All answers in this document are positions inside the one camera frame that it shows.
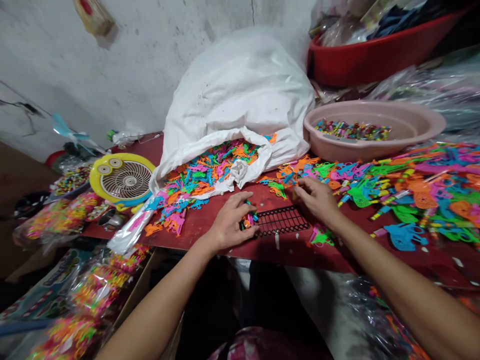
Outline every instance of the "fan grille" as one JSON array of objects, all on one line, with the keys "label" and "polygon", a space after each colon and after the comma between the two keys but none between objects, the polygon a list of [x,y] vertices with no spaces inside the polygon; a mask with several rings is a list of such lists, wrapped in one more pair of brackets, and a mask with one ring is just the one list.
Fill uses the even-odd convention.
[{"label": "fan grille", "polygon": [[102,175],[100,184],[110,196],[121,200],[133,200],[150,191],[152,172],[148,167],[135,161],[124,161],[119,168],[108,175]]}]

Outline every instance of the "table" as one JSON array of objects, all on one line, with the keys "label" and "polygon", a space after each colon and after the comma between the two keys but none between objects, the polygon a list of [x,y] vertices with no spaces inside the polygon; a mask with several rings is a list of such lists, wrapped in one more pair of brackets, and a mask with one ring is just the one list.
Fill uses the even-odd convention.
[{"label": "table", "polygon": [[[143,143],[136,142],[125,151],[115,150],[114,152],[129,152],[141,155],[157,166],[160,164],[162,157],[163,134],[158,138],[147,141],[154,135],[148,135],[142,139]],[[275,173],[276,170],[267,173],[267,175],[274,177]],[[254,193],[250,200],[252,204],[258,207],[259,212],[292,205],[291,196],[287,195],[288,200],[283,200],[270,193],[270,188],[265,185],[249,183],[242,191],[252,191]],[[208,204],[202,206],[202,209],[190,209],[187,212],[181,236],[177,237],[172,232],[160,231],[147,237],[144,232],[139,239],[139,243],[183,251],[190,249],[195,241],[208,231],[216,214],[230,196],[231,194],[214,196]],[[374,222],[369,221],[368,218],[376,210],[373,207],[358,209],[351,201],[342,206],[341,211],[369,234],[383,226],[397,223],[389,213]],[[313,218],[306,212],[304,214],[312,225],[315,224]],[[160,214],[155,215],[152,222],[155,222],[159,217]],[[335,247],[327,244],[323,247],[307,247],[306,242],[310,239],[311,234],[312,228],[264,236],[252,239],[231,250],[224,250],[220,252],[220,255],[340,273],[362,273],[348,249],[341,242],[336,241]],[[106,232],[96,224],[90,224],[83,235],[111,239],[113,233]],[[427,246],[417,246],[416,251],[402,252],[392,247],[388,236],[382,236],[377,241],[399,259],[437,283],[451,288],[480,290],[480,254],[467,243],[453,243],[445,240],[444,246],[438,248],[430,241]]]}]

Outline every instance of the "white wall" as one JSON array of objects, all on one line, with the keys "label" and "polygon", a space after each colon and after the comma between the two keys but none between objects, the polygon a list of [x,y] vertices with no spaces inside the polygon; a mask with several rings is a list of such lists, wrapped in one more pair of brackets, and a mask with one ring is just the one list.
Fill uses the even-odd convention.
[{"label": "white wall", "polygon": [[[180,78],[210,43],[254,24],[306,32],[314,2],[103,0],[118,32],[99,43],[72,0],[0,0],[0,81],[108,147],[110,129],[163,129]],[[0,107],[1,141],[39,161],[60,149],[48,117],[28,138],[21,116]]]}]

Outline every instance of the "person's left hand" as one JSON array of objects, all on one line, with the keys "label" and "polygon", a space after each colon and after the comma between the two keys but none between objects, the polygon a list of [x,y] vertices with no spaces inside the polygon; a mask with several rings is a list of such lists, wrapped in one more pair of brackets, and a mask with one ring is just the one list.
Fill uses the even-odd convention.
[{"label": "person's left hand", "polygon": [[240,245],[244,241],[254,237],[255,232],[260,228],[258,225],[245,230],[240,230],[240,221],[249,212],[257,211],[253,205],[244,203],[250,198],[253,192],[236,193],[226,201],[220,209],[210,230],[203,236],[213,249],[217,252]]}]

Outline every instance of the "black plastic grid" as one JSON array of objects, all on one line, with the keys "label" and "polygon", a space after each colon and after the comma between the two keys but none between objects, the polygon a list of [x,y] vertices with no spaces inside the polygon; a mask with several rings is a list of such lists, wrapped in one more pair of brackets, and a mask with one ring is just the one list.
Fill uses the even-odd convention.
[{"label": "black plastic grid", "polygon": [[257,225],[260,226],[259,236],[285,234],[310,228],[297,206],[281,207],[274,210],[259,212]]}]

